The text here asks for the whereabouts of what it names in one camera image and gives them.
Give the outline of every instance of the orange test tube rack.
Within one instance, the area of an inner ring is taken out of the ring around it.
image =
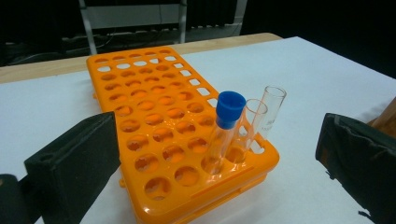
[[[263,153],[225,160],[218,175],[202,169],[219,93],[172,48],[98,54],[87,65],[102,111],[116,114],[120,184],[138,223],[192,221],[276,167],[276,149],[258,134]]]

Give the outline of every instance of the blue cap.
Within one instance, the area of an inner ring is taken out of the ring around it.
[[[245,98],[234,91],[219,94],[216,123],[221,129],[231,129],[239,120],[246,104]]]

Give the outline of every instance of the floor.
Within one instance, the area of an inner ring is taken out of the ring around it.
[[[241,23],[225,25],[223,27],[192,28],[186,33],[186,42],[215,39],[239,35]],[[137,33],[115,33],[96,35],[94,37],[98,53],[106,53],[125,49],[139,49],[162,45],[171,45],[178,41],[178,30],[162,30]],[[28,46],[8,43],[7,55],[0,66],[37,63],[65,58],[90,55],[88,41],[85,35],[64,38],[65,53],[45,52],[31,53]]]

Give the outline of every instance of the white tabletop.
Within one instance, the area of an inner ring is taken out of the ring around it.
[[[371,223],[315,160],[325,113],[368,121],[396,96],[396,79],[299,37],[182,55],[212,86],[261,98],[266,85],[288,96],[269,140],[280,161],[260,185],[193,223]],[[23,162],[81,120],[100,113],[88,71],[0,85],[0,174],[26,175]],[[135,223],[116,172],[82,223]]]

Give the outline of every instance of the blue screw cap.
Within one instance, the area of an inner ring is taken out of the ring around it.
[[[223,91],[219,94],[216,107],[216,123],[221,129],[231,129],[239,120],[246,104],[245,98],[235,91]]]

